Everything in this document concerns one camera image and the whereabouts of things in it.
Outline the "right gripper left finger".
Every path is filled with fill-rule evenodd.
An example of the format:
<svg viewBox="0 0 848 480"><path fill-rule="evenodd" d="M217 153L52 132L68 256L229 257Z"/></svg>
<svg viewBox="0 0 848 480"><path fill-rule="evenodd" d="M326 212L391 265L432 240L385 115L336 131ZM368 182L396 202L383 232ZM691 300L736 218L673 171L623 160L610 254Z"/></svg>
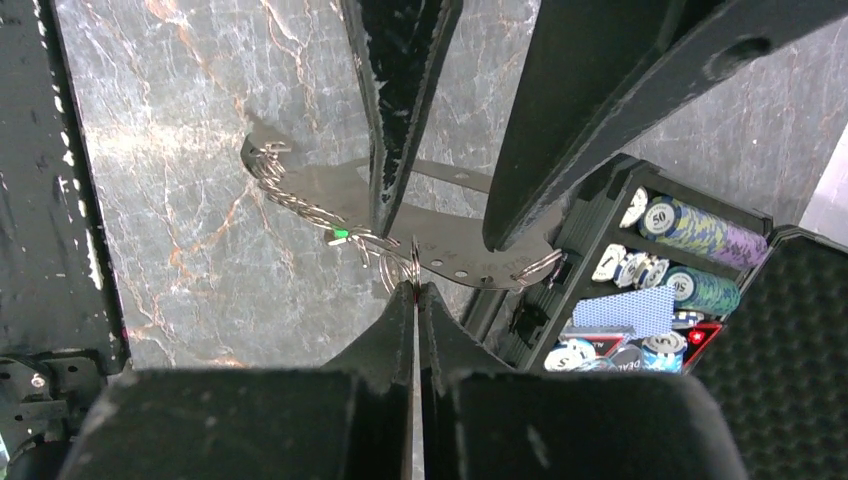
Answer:
<svg viewBox="0 0 848 480"><path fill-rule="evenodd" d="M90 410L64 479L408 479L414 287L319 368L142 370Z"/></svg>

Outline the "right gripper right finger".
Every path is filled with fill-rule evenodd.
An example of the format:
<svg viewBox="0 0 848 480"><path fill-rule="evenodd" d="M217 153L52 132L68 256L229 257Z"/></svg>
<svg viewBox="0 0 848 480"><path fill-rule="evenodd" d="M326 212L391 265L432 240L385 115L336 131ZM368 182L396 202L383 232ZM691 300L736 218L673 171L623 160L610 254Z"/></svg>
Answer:
<svg viewBox="0 0 848 480"><path fill-rule="evenodd" d="M742 479L722 412L695 378L519 373L418 292L429 479Z"/></svg>

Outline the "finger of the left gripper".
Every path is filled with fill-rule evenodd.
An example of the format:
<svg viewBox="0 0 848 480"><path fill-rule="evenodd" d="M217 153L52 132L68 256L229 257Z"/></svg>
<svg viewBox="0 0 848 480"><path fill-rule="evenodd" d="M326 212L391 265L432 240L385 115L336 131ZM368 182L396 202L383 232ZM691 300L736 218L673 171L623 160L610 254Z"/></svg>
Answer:
<svg viewBox="0 0 848 480"><path fill-rule="evenodd" d="M843 1L544 1L483 219L509 249L617 151L754 60L843 19Z"/></svg>
<svg viewBox="0 0 848 480"><path fill-rule="evenodd" d="M389 236L412 167L453 33L460 1L343 1L369 129L369 221Z"/></svg>

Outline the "metal keyring with tags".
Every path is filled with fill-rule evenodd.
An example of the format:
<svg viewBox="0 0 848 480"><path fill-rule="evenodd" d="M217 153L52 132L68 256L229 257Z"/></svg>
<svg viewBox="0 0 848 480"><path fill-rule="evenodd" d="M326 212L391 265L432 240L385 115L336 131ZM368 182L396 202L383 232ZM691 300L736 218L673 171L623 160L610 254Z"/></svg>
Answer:
<svg viewBox="0 0 848 480"><path fill-rule="evenodd" d="M456 283L486 290L520 289L542 281L563 258L547 235L561 221L556 210L505 251L490 251L477 218L443 213L404 203L386 238L369 225L369 187L362 178L369 161L357 158L337 165L287 170L282 156L292 147L261 132L249 133L241 159L267 198L341 242L358 244L364 254L380 252L409 260L418 252L423 269Z"/></svg>

